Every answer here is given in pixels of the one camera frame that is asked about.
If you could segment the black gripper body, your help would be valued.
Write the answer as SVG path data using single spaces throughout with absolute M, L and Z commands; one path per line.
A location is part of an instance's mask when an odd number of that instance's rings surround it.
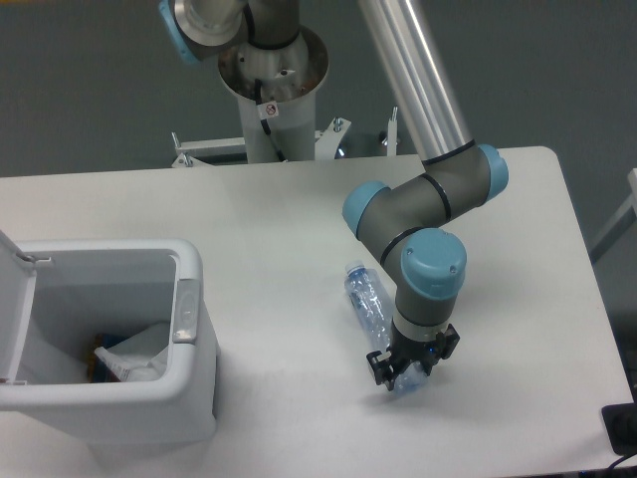
M 441 342 L 417 342 L 393 332 L 389 351 L 394 371 L 406 371 L 413 363 L 419 363 L 423 371 L 431 371 L 440 359 Z

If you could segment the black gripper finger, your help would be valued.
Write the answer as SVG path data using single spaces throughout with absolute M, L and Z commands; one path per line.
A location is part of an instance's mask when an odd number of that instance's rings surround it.
M 371 352 L 366 359 L 375 383 L 384 384 L 389 391 L 393 391 L 397 377 L 404 372 L 404 358 L 387 350 Z
M 444 332 L 438 332 L 435 339 L 424 346 L 424 358 L 421 364 L 427 376 L 440 360 L 448 359 L 452 355 L 459 340 L 458 332 L 449 324 Z

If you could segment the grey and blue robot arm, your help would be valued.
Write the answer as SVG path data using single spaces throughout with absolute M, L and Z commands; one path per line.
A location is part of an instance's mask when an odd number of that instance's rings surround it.
M 396 286 L 392 316 L 367 328 L 367 362 L 389 389 L 420 383 L 453 353 L 450 324 L 467 253 L 445 225 L 502 193 L 509 171 L 499 152 L 470 135 L 424 12 L 415 1 L 359 5 L 423 171 L 389 187 L 369 181 L 346 197 L 352 234 Z M 163 1 L 159 13 L 183 61 L 213 57 L 240 109 L 247 159 L 318 158 L 315 94 L 328 58 L 300 20 L 296 1 Z

